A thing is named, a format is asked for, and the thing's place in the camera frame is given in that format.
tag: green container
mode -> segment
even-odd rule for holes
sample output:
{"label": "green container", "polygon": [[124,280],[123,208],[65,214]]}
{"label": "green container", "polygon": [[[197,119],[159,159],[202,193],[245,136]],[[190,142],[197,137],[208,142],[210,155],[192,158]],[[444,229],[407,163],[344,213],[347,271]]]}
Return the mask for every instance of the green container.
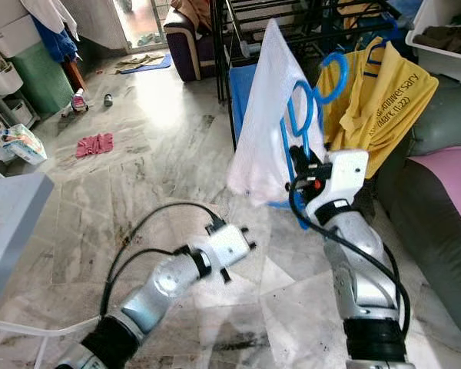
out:
{"label": "green container", "polygon": [[73,95],[61,66],[51,59],[42,42],[10,58],[24,81],[21,91],[39,114],[62,110]]}

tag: white towel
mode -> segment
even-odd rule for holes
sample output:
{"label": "white towel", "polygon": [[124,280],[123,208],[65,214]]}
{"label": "white towel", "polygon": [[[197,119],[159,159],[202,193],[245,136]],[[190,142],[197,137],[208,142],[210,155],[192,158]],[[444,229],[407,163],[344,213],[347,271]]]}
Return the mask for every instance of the white towel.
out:
{"label": "white towel", "polygon": [[78,40],[77,22],[60,0],[21,0],[24,8],[38,19],[47,29],[60,33],[67,24],[71,35]]}
{"label": "white towel", "polygon": [[[287,112],[287,102],[292,95],[297,125],[299,128],[303,126],[307,113],[306,96],[302,88],[292,94],[299,80],[306,81],[306,77],[276,21],[271,19],[265,31],[236,154],[227,174],[229,189],[249,196],[255,205],[288,199],[285,184],[290,177],[280,120],[286,117],[289,147],[301,146],[302,139],[292,135]],[[326,150],[317,123],[316,102],[308,136],[310,148],[322,161]]]}

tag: doorway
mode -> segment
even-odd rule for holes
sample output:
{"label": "doorway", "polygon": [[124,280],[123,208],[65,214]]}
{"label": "doorway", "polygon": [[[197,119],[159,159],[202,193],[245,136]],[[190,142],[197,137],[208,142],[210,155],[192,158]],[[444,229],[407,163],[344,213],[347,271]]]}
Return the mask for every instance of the doorway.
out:
{"label": "doorway", "polygon": [[167,47],[162,25],[171,0],[113,0],[128,43],[128,52]]}

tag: sofa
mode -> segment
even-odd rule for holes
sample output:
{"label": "sofa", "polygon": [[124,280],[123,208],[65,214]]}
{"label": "sofa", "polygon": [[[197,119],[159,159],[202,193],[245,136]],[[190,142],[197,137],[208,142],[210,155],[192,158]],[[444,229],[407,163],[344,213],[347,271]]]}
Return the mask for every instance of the sofa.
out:
{"label": "sofa", "polygon": [[164,22],[167,44],[177,73],[183,81],[215,76],[214,40],[211,35],[196,36],[193,23],[170,8]]}
{"label": "sofa", "polygon": [[461,330],[461,85],[439,81],[424,113],[383,163],[376,192]]}

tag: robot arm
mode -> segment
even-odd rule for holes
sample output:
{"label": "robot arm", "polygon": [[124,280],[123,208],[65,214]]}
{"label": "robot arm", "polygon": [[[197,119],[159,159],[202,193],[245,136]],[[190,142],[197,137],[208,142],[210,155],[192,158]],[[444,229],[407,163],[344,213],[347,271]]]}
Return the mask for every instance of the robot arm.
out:
{"label": "robot arm", "polygon": [[[394,268],[380,236],[350,207],[363,185],[368,154],[362,150],[334,151],[323,164],[318,160],[306,162],[302,152],[297,148],[290,150],[299,180],[290,186],[291,205],[301,218],[294,206],[295,187],[300,185],[310,222],[302,220],[326,236],[324,251],[331,264],[337,307],[351,358],[347,369],[414,369],[406,363],[406,332],[403,334],[400,329],[397,288],[403,289],[405,304],[408,296],[400,283],[396,286],[380,269],[392,273]],[[404,319],[410,319],[409,311]]]}
{"label": "robot arm", "polygon": [[118,369],[144,343],[171,302],[197,280],[237,263],[255,247],[243,235],[247,229],[225,225],[204,244],[182,248],[162,261],[141,288],[131,292],[115,311],[103,317],[80,344],[73,345],[57,369]]}

